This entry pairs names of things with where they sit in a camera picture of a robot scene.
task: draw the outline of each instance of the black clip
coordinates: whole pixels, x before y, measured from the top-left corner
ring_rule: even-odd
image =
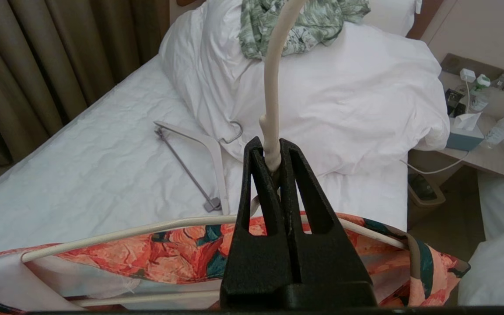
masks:
[[[220,289],[228,309],[376,306],[372,281],[301,150],[280,139],[280,194],[258,137],[244,149],[240,206]],[[248,232],[251,177],[267,236]],[[312,234],[302,230],[296,187]]]

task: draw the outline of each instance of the tissue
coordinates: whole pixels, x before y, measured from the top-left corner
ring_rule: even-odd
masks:
[[[462,114],[462,115],[456,116],[452,127],[456,128],[456,129],[463,129],[463,130],[472,131],[476,127],[476,124],[478,123],[478,119],[480,119],[481,114],[482,113]]]

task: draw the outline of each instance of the beige curtain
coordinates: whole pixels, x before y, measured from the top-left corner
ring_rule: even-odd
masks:
[[[168,0],[0,0],[0,165],[152,58]]]

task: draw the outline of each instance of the green patterned fabric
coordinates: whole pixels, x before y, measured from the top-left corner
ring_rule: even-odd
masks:
[[[246,58],[266,56],[272,30],[286,2],[242,0],[238,37]],[[282,55],[307,52],[319,42],[329,46],[342,31],[345,21],[360,22],[370,11],[368,0],[310,0],[290,30]]]

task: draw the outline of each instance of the white plastic hanger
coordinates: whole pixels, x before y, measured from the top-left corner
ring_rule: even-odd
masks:
[[[266,94],[266,113],[260,118],[260,127],[264,134],[264,158],[268,169],[275,173],[281,164],[280,142],[279,142],[279,105],[278,105],[278,73],[281,53],[284,49],[284,44],[287,39],[289,30],[294,25],[302,7],[307,0],[289,0],[283,6],[278,18],[277,24],[272,32],[271,40],[268,44],[268,53],[264,64],[264,88]],[[258,198],[252,200],[251,213],[258,209]],[[305,215],[301,216],[303,223],[308,223]],[[72,241],[60,245],[55,245],[25,253],[22,256],[22,262],[27,263],[34,259],[40,259],[47,256],[56,255],[72,251],[74,249],[81,249],[92,245],[116,241],[118,239],[135,237],[138,235],[145,235],[150,233],[158,233],[162,231],[170,231],[173,229],[180,229],[184,227],[191,227],[195,225],[215,225],[215,224],[229,224],[236,221],[236,215],[220,216],[220,217],[194,217],[187,219],[178,219],[167,221],[158,224],[149,224],[142,227],[134,227],[123,231],[108,233],[92,238],[82,239],[79,241]],[[386,243],[399,249],[408,249],[404,243],[380,233],[371,231],[365,227],[348,222],[347,220],[340,219],[340,223],[344,229],[354,231],[360,235],[370,237],[382,243]],[[72,301],[81,307],[97,306],[97,305],[116,305],[127,303],[141,303],[150,301],[172,301],[174,299],[182,298],[203,298],[203,297],[218,297],[218,291],[198,291],[189,293],[175,293],[175,294],[148,294],[137,295],[133,297],[116,297],[112,299],[88,299]]]

